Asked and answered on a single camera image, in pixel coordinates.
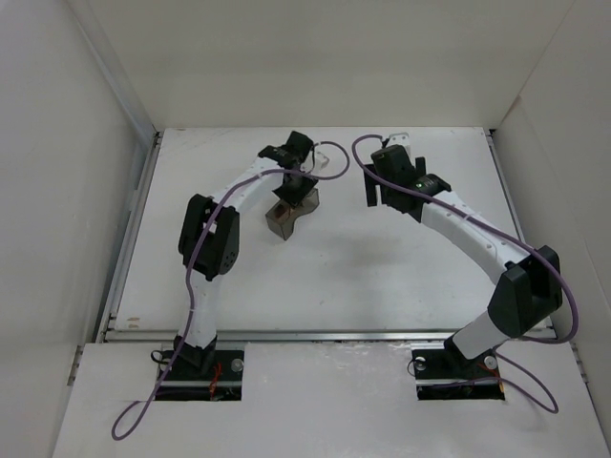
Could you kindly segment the natural long wood block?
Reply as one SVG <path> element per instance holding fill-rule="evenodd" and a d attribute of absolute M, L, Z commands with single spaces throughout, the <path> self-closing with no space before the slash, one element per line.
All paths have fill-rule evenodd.
<path fill-rule="evenodd" d="M 287 220 L 291 213 L 291 207 L 285 206 L 283 204 L 278 204 L 276 209 L 274 210 L 274 216 L 278 221 Z"/>

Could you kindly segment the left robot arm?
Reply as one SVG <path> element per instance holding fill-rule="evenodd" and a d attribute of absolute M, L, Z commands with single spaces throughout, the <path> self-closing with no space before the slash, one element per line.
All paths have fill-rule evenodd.
<path fill-rule="evenodd" d="M 189 199 L 178 249 L 187 269 L 190 304 L 174 349 L 178 360 L 196 373 L 205 374 L 214 363 L 221 281 L 239 255 L 241 216 L 274 194 L 278 202 L 268 214 L 270 227 L 290 237 L 294 219 L 318 206 L 318 181 L 302 169 L 313 150 L 312 139 L 293 131 L 285 144 L 263 148 L 227 186 Z"/>

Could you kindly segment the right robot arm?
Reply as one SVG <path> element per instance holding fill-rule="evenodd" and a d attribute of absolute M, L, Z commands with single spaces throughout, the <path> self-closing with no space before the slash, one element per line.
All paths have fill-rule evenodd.
<path fill-rule="evenodd" d="M 463 368 L 493 347 L 522 337 L 562 304 L 558 254 L 548 246 L 529 252 L 475 212 L 451 185 L 426 171 L 422 157 L 402 145 L 371 156 L 364 172 L 370 206 L 383 203 L 448 239 L 489 277 L 488 306 L 444 342 L 452 364 Z"/>

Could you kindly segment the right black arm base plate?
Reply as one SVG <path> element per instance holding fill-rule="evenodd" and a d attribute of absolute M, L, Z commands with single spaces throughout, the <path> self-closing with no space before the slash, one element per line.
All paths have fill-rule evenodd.
<path fill-rule="evenodd" d="M 419 401 L 505 400 L 491 350 L 473 360 L 445 348 L 416 348 L 411 355 Z"/>

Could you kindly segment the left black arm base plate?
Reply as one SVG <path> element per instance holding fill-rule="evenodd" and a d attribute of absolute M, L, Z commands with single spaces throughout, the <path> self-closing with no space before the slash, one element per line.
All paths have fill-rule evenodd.
<path fill-rule="evenodd" d="M 172 365 L 156 401 L 235 402 L 242 399 L 243 348 L 216 349 L 202 367 L 182 358 Z"/>

